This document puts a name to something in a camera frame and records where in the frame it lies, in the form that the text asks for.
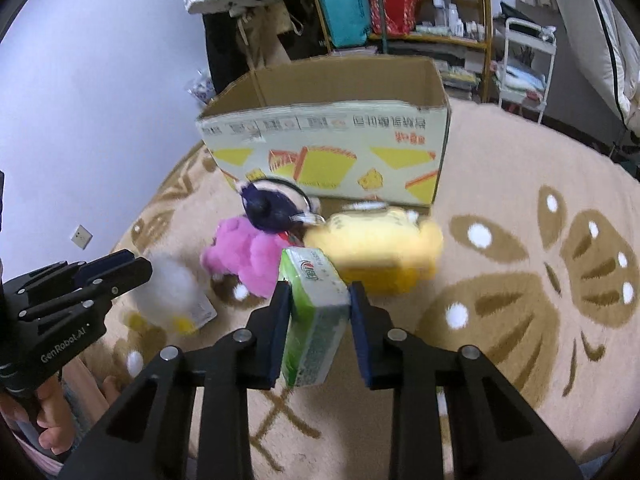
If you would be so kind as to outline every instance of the red bag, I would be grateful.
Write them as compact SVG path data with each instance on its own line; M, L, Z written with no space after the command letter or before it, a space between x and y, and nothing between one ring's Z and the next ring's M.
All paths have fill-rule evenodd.
M386 31L390 35L408 34L415 28L415 12L420 0L383 0L385 4ZM376 34L382 33L378 0L369 0L371 25Z

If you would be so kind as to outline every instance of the yellow cheese illustration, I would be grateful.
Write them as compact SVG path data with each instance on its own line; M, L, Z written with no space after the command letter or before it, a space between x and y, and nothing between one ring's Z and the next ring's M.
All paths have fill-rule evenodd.
M236 182L238 181L238 179L231 173L227 173L225 170L220 169L220 171L222 171L222 174L225 176L225 179L231 186L231 189L236 190Z
M365 191L369 191L371 189L379 189L383 186L384 181L382 179L381 173L376 170L376 168L371 168L367 173L361 176L358 179L358 184Z
M269 152L269 170L279 176L293 178L297 161L298 154L296 152L286 152L284 150L271 150Z
M371 151L384 160L394 170L410 168L436 158L435 152L412 150L410 148L372 148Z
M438 181L438 172L419 176L415 180L404 184L404 188L415 196L423 204L430 204L433 202L433 195L436 189L436 183Z
M251 180L257 180L259 178L263 178L266 175L260 168L255 168L254 170L249 171L245 176L247 180L251 181Z
M304 186L335 189L356 162L355 153L332 146L305 146L293 172L293 179Z
M235 166L242 166L249 155L253 153L253 148L225 148L224 150L216 150L211 152L214 158L224 160Z

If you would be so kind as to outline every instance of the finger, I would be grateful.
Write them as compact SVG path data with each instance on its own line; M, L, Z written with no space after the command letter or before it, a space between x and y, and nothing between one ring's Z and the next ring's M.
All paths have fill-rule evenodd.
M60 454L71 448L75 438L74 433L69 428L49 428L40 435L38 441L44 449L50 449L53 453Z
M36 391L42 410L38 414L38 425L42 428L73 426L71 409L66 402L62 386L56 378L48 379Z
M112 375L108 376L102 383L102 392L104 393L104 398L107 399L107 402L111 406L120 396L118 380Z
M28 422L29 415L25 409L7 394L0 392L0 412L11 420Z

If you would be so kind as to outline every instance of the pink plush toy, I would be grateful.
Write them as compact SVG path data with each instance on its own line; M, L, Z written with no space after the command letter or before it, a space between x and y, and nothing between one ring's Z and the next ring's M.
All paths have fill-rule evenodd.
M249 293L269 298L278 282L282 250L291 245L280 235L256 229L246 216L236 216L220 222L214 244L202 251L200 263L214 280L238 276L236 300Z

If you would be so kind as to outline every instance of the human hand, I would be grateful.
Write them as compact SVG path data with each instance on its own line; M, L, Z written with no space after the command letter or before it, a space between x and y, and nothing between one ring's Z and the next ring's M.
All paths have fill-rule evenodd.
M64 453L74 442L76 428L62 386L55 377L49 378L36 390L36 397L41 408L37 417L38 425L47 428L40 435L39 443L56 455ZM25 409L4 392L0 392L0 412L4 418L29 421Z

